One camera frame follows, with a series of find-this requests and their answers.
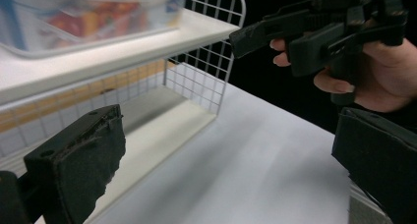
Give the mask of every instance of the plastic container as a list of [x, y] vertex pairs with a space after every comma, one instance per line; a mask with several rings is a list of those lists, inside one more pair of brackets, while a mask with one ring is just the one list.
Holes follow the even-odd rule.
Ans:
[[0, 43], [44, 57], [177, 28], [184, 0], [0, 0]]

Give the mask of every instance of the white table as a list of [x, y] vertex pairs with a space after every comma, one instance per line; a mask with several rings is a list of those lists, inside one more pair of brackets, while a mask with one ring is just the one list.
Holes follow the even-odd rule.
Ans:
[[228, 85], [218, 117], [92, 222], [347, 223], [350, 180], [332, 140]]

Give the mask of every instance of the human hand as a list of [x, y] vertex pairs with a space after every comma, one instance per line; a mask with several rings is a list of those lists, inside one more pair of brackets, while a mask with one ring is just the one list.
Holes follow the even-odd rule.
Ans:
[[[277, 51], [285, 50], [283, 39], [270, 42]], [[381, 42], [365, 43], [356, 85], [330, 76], [327, 66], [314, 78], [314, 85], [330, 93], [355, 91], [355, 103], [377, 112], [400, 109], [417, 97], [417, 48], [404, 38], [399, 46]], [[285, 52], [273, 58], [280, 67], [290, 66]]]

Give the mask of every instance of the wire rack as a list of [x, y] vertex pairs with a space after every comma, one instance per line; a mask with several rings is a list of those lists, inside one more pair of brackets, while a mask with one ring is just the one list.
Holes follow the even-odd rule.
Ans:
[[[246, 13], [244, 0], [185, 0], [185, 8], [238, 27]], [[232, 64], [231, 47], [224, 39], [0, 105], [0, 164], [2, 158], [41, 144], [91, 110], [123, 104], [161, 85], [217, 114]]]

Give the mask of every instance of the white shelf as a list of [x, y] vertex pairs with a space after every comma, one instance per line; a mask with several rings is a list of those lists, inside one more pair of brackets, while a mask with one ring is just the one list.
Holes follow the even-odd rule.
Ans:
[[28, 59], [0, 48], [0, 105], [214, 43], [236, 29], [184, 10], [178, 29], [64, 55]]

